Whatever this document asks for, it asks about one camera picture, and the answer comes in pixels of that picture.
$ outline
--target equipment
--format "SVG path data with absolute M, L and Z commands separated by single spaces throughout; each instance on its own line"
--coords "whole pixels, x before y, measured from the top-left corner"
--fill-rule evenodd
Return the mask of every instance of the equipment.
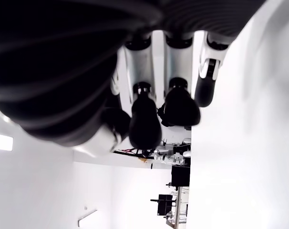
M 0 1 L 0 111 L 31 136 L 91 155 L 130 137 L 151 150 L 166 126 L 200 122 L 230 44 L 264 0 Z M 165 88 L 155 87 L 152 31 L 164 31 Z M 205 30 L 195 100 L 193 33 Z M 124 47 L 132 118 L 122 109 Z

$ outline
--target white wall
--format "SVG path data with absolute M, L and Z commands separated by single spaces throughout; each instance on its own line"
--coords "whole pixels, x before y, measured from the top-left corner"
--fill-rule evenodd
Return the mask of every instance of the white wall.
M 187 228 L 289 229 L 289 0 L 233 43 L 192 138 Z
M 168 229 L 163 217 L 157 216 L 159 194 L 169 194 L 173 188 L 167 169 L 114 167 L 113 229 Z
M 111 167 L 73 162 L 72 150 L 1 119 L 0 134 L 14 138 L 13 151 L 0 150 L 0 229 L 76 229 L 95 208 L 96 228 L 110 228 Z

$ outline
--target robotic hand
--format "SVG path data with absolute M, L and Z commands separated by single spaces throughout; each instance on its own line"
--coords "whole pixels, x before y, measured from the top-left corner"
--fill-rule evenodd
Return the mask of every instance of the robotic hand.
M 190 127 L 213 98 L 232 41 L 265 0 L 0 1 L 0 112 L 31 136 L 92 156 L 127 136 L 135 148 L 161 140 L 162 124 Z M 151 33 L 164 31 L 164 88 L 155 87 Z M 195 100 L 195 31 L 206 31 Z M 116 74 L 124 47 L 132 118 Z

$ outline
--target metal pole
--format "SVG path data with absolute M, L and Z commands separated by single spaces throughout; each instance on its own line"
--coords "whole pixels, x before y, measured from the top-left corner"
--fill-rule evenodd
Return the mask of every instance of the metal pole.
M 177 197 L 176 197 L 174 229 L 178 229 L 178 225 L 179 225 L 179 214 L 181 211 L 181 196 L 182 196 L 182 187 L 178 187 Z

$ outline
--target ceiling light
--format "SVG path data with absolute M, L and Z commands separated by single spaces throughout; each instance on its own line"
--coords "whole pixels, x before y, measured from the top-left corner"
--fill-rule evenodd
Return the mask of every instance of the ceiling light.
M 12 151 L 13 148 L 13 137 L 0 135 L 0 149 Z

